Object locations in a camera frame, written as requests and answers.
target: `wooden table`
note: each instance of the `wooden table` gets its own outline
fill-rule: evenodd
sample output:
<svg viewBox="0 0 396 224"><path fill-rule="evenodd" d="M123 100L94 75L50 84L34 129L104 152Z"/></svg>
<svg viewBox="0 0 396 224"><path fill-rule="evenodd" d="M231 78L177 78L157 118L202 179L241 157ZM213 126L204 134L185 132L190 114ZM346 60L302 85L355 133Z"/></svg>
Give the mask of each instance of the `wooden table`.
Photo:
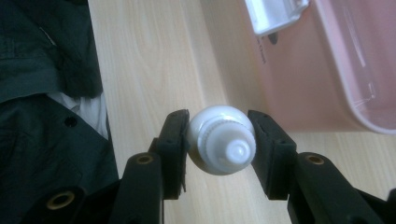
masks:
<svg viewBox="0 0 396 224"><path fill-rule="evenodd" d="M119 173L147 151L168 113L208 105L266 111L249 28L237 0L90 1ZM351 184L386 199L396 187L396 137L290 133L298 150L331 159ZM290 223L252 167L213 176L187 162L187 193L165 203L165 223Z"/></svg>

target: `plastic box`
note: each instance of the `plastic box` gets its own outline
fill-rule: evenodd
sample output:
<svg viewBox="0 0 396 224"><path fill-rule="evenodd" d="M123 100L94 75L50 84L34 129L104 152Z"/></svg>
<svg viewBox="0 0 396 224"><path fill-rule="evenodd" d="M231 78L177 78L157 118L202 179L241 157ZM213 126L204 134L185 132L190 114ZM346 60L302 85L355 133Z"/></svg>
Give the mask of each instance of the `plastic box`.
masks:
<svg viewBox="0 0 396 224"><path fill-rule="evenodd" d="M269 113L290 131L395 134L395 22L394 0L311 0L276 44L252 33Z"/></svg>

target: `brass screw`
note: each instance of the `brass screw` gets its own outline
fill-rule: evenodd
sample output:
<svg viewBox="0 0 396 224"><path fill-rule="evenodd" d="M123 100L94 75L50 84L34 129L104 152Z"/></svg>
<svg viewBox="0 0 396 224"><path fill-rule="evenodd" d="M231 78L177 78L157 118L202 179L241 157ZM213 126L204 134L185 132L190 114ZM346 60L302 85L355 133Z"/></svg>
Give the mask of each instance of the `brass screw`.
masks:
<svg viewBox="0 0 396 224"><path fill-rule="evenodd" d="M305 157L308 161L314 163L315 165L322 165L324 164L324 160L321 157L308 155Z"/></svg>
<svg viewBox="0 0 396 224"><path fill-rule="evenodd" d="M54 195L47 201L49 210L58 210L66 207L75 200L75 194L68 190Z"/></svg>
<svg viewBox="0 0 396 224"><path fill-rule="evenodd" d="M144 155L137 158L137 164L146 165L153 161L154 159L150 155Z"/></svg>

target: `plastic cap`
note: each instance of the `plastic cap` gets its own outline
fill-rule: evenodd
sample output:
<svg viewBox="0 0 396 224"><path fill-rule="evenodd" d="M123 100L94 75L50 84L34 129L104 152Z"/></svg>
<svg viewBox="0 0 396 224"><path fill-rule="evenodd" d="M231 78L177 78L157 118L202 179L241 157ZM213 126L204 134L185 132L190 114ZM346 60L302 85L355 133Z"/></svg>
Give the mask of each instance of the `plastic cap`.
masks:
<svg viewBox="0 0 396 224"><path fill-rule="evenodd" d="M256 153L253 133L243 124L232 120L217 120L198 136L202 159L213 173L232 174L247 167Z"/></svg>

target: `white tube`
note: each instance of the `white tube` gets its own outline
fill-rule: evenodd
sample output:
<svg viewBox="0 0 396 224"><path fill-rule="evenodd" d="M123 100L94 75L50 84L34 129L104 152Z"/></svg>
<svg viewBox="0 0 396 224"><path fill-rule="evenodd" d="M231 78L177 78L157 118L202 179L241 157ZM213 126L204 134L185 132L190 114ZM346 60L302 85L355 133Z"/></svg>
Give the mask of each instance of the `white tube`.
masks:
<svg viewBox="0 0 396 224"><path fill-rule="evenodd" d="M240 110L210 106L190 122L187 139L189 155L203 171L229 175L247 167L256 153L254 128Z"/></svg>

